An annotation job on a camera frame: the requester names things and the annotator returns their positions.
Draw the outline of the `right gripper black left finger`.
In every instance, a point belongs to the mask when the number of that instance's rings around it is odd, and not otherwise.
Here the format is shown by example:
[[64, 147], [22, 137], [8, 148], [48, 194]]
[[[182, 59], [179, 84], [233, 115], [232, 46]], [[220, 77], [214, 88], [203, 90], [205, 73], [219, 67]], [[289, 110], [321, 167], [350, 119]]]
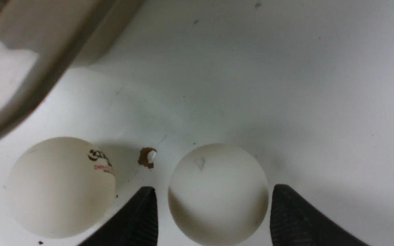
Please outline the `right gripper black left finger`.
[[130, 200], [80, 246], [156, 246], [158, 209], [155, 188], [141, 187]]

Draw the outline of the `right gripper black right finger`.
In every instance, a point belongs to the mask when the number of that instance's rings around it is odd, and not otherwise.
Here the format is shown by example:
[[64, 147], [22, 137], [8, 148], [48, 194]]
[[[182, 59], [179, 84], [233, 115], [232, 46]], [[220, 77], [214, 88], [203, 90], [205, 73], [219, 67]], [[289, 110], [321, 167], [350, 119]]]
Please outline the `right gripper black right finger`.
[[274, 246], [366, 246], [286, 184], [272, 192], [270, 234]]

